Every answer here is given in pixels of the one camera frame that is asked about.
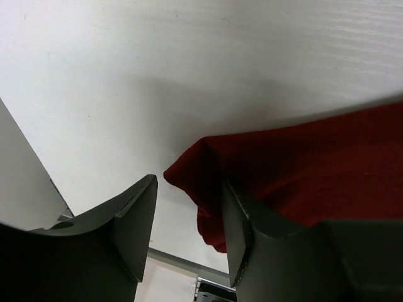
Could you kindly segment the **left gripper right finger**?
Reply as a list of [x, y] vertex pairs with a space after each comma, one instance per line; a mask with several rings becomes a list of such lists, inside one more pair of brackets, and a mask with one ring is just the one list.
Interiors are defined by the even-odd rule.
[[222, 183], [230, 285], [239, 301], [401, 301], [402, 222], [310, 228]]

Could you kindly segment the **dark red t shirt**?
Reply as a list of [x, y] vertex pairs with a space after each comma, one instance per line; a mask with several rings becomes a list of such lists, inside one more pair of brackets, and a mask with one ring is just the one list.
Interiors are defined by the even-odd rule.
[[165, 172], [197, 205], [207, 245], [225, 252], [222, 180], [311, 227], [402, 218], [402, 103], [286, 128], [199, 139]]

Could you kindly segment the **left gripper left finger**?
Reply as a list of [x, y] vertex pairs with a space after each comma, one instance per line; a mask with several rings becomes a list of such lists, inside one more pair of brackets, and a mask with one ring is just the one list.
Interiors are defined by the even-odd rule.
[[48, 230], [1, 225], [1, 300], [133, 301], [156, 198], [157, 178], [149, 174]]

